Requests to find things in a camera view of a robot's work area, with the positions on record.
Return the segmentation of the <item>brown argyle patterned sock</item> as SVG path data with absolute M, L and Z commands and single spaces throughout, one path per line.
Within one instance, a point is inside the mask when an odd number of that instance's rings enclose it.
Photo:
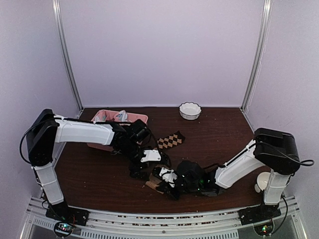
M 158 146 L 162 150 L 171 149 L 176 146 L 179 146 L 180 144 L 183 144 L 184 141 L 185 136 L 180 131 L 172 133 L 166 137 L 161 137 L 157 140 Z

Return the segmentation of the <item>tan ribbed sock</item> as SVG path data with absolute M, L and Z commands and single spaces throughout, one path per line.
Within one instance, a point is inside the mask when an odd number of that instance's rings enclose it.
M 162 180 L 161 177 L 154 175 L 153 173 L 149 175 L 149 179 L 145 183 L 145 185 L 159 192 L 160 194 L 164 194 L 165 182 Z

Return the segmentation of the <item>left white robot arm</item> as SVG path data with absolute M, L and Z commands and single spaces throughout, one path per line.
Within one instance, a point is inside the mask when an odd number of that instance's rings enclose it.
M 131 162 L 130 175 L 144 179 L 142 169 L 149 162 L 161 160 L 157 149 L 144 149 L 140 143 L 151 134 L 141 119 L 135 121 L 85 121 L 65 118 L 44 109 L 24 133 L 20 143 L 26 143 L 28 157 L 38 183 L 43 188 L 50 211 L 61 221 L 67 221 L 72 211 L 60 188 L 53 162 L 53 148 L 62 142 L 94 143 L 112 147 Z

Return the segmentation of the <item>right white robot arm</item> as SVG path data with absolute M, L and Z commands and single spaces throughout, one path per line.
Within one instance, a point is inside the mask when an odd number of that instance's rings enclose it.
M 314 160 L 299 160 L 292 134 L 267 128 L 258 128 L 254 138 L 236 156 L 224 164 L 214 163 L 205 168 L 184 160 L 177 169 L 157 166 L 152 171 L 160 180 L 155 190 L 178 200 L 181 194 L 198 193 L 214 197 L 252 171 L 267 166 L 271 169 L 263 202 L 256 207 L 256 216 L 267 219 L 277 210 L 284 189 L 300 167 L 311 167 Z

